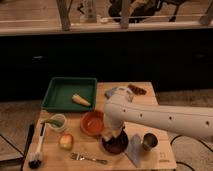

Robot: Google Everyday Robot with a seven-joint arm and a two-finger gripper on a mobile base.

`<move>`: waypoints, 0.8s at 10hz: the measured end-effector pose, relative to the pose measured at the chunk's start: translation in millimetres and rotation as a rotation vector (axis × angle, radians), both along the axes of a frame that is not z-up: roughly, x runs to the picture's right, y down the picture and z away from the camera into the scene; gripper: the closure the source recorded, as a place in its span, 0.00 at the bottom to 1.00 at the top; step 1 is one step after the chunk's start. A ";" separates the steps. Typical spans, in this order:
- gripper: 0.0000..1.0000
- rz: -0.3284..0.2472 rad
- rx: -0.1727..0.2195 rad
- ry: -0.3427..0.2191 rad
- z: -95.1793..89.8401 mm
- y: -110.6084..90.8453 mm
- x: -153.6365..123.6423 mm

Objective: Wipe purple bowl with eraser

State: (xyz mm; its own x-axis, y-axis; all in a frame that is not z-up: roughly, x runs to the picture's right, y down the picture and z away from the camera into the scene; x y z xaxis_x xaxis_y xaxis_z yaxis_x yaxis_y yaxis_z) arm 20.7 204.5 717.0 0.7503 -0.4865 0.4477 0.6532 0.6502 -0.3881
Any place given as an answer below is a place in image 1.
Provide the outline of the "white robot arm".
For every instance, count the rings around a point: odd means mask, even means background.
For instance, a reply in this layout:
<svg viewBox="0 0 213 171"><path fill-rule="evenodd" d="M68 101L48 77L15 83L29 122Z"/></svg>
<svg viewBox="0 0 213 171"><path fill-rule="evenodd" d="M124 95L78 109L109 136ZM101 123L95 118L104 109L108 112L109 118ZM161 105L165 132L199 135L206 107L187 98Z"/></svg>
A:
<svg viewBox="0 0 213 171"><path fill-rule="evenodd" d="M213 141L213 108L133 103L127 87L117 87L104 105L104 124L110 130L131 122L174 132L206 142Z"/></svg>

